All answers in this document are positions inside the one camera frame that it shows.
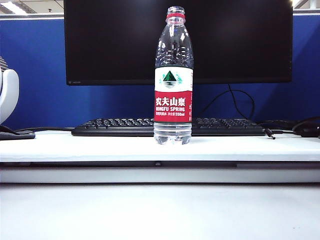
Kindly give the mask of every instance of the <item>computer monitor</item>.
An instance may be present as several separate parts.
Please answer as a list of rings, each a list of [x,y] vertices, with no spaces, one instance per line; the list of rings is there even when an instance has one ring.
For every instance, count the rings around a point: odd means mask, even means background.
[[[290,0],[65,0],[68,85],[153,85],[167,9],[185,9],[195,84],[290,82]]]

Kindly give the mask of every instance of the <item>water bottle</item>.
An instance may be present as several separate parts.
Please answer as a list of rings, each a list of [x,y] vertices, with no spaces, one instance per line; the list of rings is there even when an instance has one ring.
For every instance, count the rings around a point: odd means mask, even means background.
[[[155,56],[154,138],[162,145],[191,139],[194,57],[185,22],[182,7],[169,7]]]

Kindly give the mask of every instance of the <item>blue wall panel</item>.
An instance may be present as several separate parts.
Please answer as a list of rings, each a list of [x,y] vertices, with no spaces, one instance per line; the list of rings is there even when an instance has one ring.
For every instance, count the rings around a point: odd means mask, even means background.
[[[0,52],[20,77],[20,97],[3,124],[12,128],[74,127],[97,117],[151,117],[153,86],[67,86],[63,20],[10,20],[0,23]],[[254,120],[303,119],[319,115],[320,16],[295,16],[293,79],[290,83],[233,84],[253,96]],[[194,86],[193,115],[227,90],[225,84]],[[249,114],[251,101],[235,94]],[[230,94],[204,114],[239,117]]]

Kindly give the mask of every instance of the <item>black keyboard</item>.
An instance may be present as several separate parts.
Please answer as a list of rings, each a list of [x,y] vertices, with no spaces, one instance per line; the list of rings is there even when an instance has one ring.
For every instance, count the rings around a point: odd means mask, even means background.
[[[153,136],[153,118],[97,118],[72,130],[74,136]],[[264,136],[265,129],[247,119],[195,118],[192,136]]]

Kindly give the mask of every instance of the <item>ceiling light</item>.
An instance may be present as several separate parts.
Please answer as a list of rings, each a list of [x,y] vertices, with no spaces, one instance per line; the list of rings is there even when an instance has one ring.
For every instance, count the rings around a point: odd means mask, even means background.
[[[12,2],[3,2],[0,3],[2,6],[5,8],[9,9],[11,12],[18,14],[18,15],[28,15],[24,10],[22,10],[20,7],[17,5],[14,5]]]

